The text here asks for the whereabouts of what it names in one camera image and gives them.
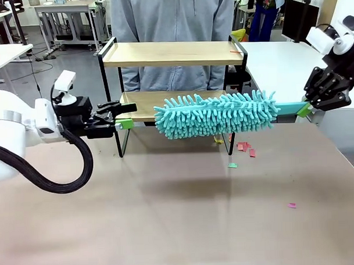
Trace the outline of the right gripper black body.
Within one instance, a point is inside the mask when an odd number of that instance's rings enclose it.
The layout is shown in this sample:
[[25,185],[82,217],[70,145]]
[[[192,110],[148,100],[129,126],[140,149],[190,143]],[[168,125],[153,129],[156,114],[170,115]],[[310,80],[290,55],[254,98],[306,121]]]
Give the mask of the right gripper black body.
[[354,36],[343,35],[334,41],[329,54],[323,57],[331,71],[349,80],[349,89],[354,87]]

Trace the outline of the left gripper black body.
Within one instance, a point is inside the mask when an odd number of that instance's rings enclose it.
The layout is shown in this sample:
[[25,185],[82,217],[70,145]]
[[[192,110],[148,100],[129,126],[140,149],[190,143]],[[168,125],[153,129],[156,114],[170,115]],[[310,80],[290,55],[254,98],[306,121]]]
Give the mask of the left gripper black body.
[[92,114],[92,104],[87,96],[78,96],[75,103],[67,106],[55,104],[55,112],[64,128],[78,137],[102,139],[114,136],[114,127]]

